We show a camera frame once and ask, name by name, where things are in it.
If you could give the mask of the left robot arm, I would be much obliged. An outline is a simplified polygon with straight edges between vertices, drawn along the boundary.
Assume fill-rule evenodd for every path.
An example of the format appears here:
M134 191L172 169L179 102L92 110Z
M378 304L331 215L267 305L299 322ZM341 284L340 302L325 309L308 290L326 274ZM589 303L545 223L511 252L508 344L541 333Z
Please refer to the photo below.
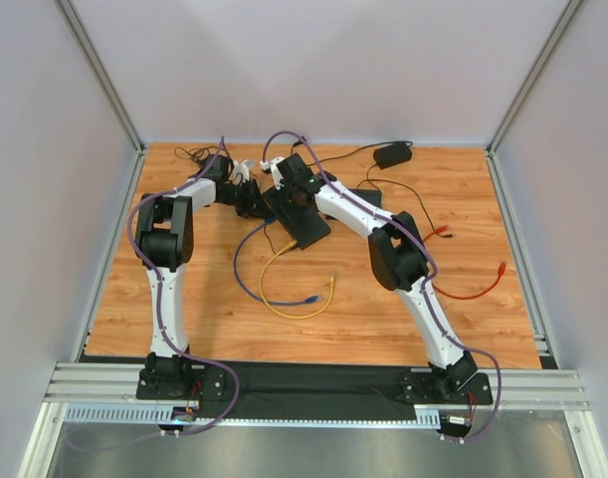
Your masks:
M197 173L167 191L144 194L128 216L127 236L146 268L153 336L138 379L139 399L189 399L202 375L193 368L184 320L184 279L194 250L194 213L214 203L242 217L267 218L255 162L209 155Z

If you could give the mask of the black network switch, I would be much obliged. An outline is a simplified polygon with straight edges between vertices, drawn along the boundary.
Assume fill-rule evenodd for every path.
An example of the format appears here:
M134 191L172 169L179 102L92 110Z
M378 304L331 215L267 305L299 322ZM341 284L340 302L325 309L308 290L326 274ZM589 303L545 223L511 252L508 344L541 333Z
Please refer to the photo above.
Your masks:
M379 189L350 188L350 191L373 207L382 207L382 192Z
M305 191L272 187L263 197L301 250L330 234L329 225L319 216Z

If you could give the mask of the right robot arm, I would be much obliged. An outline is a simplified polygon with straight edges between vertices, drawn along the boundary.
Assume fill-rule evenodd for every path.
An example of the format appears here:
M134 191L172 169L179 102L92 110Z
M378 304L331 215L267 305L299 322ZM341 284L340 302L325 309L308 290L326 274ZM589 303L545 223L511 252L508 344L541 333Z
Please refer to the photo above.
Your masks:
M478 367L435 297L413 217L381 209L329 173L313 173L297 153L276 157L264 170L274 182L266 201L300 249L329 235L327 217L366 240L375 279L400 298L420 332L437 388L444 394L462 391Z

